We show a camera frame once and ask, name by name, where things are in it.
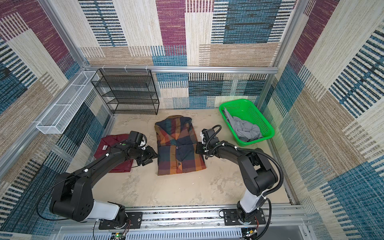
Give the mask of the multicolour plaid long sleeve shirt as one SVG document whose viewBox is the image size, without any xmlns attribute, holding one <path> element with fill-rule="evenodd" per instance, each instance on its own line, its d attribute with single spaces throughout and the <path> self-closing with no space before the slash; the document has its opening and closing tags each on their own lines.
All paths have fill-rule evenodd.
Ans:
<svg viewBox="0 0 384 240">
<path fill-rule="evenodd" d="M 203 156 L 196 153 L 198 139 L 192 119 L 169 116 L 155 123 L 158 144 L 158 175 L 191 173 L 206 169 Z"/>
</svg>

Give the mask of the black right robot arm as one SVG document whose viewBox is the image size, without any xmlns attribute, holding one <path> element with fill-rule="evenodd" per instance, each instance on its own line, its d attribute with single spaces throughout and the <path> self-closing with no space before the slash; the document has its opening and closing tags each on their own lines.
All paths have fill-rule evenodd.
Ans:
<svg viewBox="0 0 384 240">
<path fill-rule="evenodd" d="M 203 129 L 196 153 L 206 159 L 217 157 L 239 166 L 246 191 L 237 204 L 238 221 L 248 225 L 260 212 L 267 196 L 280 189 L 284 174 L 277 161 L 261 149 L 244 149 L 220 141 L 218 133 L 214 128 Z"/>
</svg>

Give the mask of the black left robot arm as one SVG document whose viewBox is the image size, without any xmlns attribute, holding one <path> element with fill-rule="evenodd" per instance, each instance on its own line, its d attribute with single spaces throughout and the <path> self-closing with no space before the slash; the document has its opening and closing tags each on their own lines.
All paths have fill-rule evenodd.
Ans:
<svg viewBox="0 0 384 240">
<path fill-rule="evenodd" d="M 128 220 L 125 206 L 95 200 L 92 189 L 107 173 L 128 160 L 135 160 L 138 166 L 152 163 L 158 154 L 146 143 L 145 135 L 132 131 L 127 140 L 114 144 L 89 165 L 60 174 L 53 186 L 50 212 L 76 222 L 103 220 L 123 226 Z"/>
</svg>

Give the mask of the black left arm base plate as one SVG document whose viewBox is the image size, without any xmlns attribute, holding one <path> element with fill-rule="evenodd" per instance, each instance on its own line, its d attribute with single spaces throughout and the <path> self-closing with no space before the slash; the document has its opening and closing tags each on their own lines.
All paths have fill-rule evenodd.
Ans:
<svg viewBox="0 0 384 240">
<path fill-rule="evenodd" d="M 128 230 L 139 229 L 142 224 L 143 212 L 128 212 L 126 218 L 120 224 L 112 220 L 101 220 L 99 230 Z"/>
</svg>

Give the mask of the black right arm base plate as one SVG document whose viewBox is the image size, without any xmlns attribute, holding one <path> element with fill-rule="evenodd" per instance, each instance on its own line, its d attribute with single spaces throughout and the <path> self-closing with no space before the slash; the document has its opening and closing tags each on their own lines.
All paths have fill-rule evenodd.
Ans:
<svg viewBox="0 0 384 240">
<path fill-rule="evenodd" d="M 265 225 L 266 215 L 262 209 L 255 210 L 252 213 L 245 213 L 245 216 L 238 215 L 238 209 L 222 209 L 219 216 L 224 219 L 225 226 L 235 225 Z"/>
</svg>

